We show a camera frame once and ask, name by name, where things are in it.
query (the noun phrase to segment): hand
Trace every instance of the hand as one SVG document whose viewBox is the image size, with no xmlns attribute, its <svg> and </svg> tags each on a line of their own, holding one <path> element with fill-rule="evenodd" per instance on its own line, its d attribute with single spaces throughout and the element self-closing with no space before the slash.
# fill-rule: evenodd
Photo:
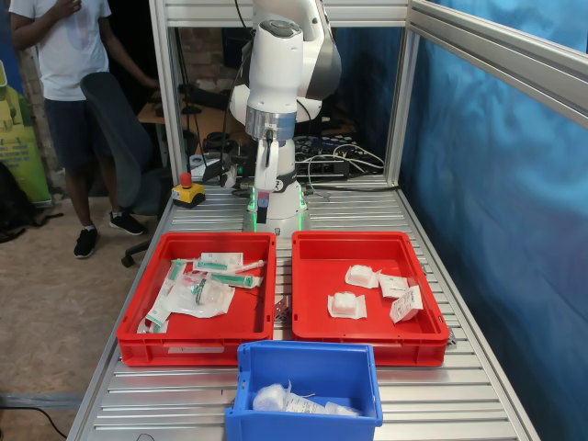
<svg viewBox="0 0 588 441">
<path fill-rule="evenodd" d="M 148 76 L 145 76 L 141 80 L 141 84 L 149 89 L 159 89 L 159 81 L 154 80 L 153 78 L 150 78 Z"/>
<path fill-rule="evenodd" d="M 57 0 L 51 8 L 51 12 L 56 20 L 72 16 L 82 9 L 82 0 Z"/>
</svg>

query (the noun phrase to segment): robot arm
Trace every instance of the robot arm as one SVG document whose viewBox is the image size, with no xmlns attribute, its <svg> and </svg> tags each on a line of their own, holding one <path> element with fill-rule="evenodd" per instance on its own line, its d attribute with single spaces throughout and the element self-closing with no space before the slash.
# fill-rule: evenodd
<svg viewBox="0 0 588 441">
<path fill-rule="evenodd" d="M 306 110 L 311 119 L 318 115 L 339 84 L 341 60 L 322 0 L 254 0 L 254 20 L 251 59 L 243 68 L 244 84 L 233 91 L 231 112 L 258 143 L 256 222 L 280 223 L 302 205 L 292 140 L 296 122 L 308 120 Z"/>
</svg>

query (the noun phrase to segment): person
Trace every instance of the person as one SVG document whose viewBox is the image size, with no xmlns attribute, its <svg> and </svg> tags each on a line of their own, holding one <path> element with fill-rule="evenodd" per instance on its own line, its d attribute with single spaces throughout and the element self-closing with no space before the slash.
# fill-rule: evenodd
<svg viewBox="0 0 588 441">
<path fill-rule="evenodd" d="M 88 201 L 88 177 L 96 160 L 112 206 L 110 226 L 133 235 L 146 233 L 145 227 L 119 206 L 114 159 L 80 89 L 86 75 L 108 70 L 107 54 L 144 86 L 158 87 L 114 35 L 107 0 L 13 0 L 9 12 L 16 48 L 23 51 L 38 45 L 51 138 L 65 169 L 73 208 L 84 227 L 73 254 L 87 258 L 96 248 L 98 231 Z"/>
</svg>

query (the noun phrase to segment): poster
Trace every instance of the poster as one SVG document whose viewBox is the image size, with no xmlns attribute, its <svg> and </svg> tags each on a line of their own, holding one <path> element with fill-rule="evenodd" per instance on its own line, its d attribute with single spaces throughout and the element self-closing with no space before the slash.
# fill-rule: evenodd
<svg viewBox="0 0 588 441">
<path fill-rule="evenodd" d="M 31 202 L 51 200 L 4 5 L 0 5 L 0 161 Z"/>
</svg>

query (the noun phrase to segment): dark shorts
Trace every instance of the dark shorts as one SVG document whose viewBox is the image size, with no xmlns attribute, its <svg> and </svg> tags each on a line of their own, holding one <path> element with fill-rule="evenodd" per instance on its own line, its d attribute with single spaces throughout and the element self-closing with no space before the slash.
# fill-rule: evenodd
<svg viewBox="0 0 588 441">
<path fill-rule="evenodd" d="M 84 168 L 97 156 L 112 156 L 86 101 L 45 99 L 45 112 L 55 152 L 65 170 Z"/>
</svg>

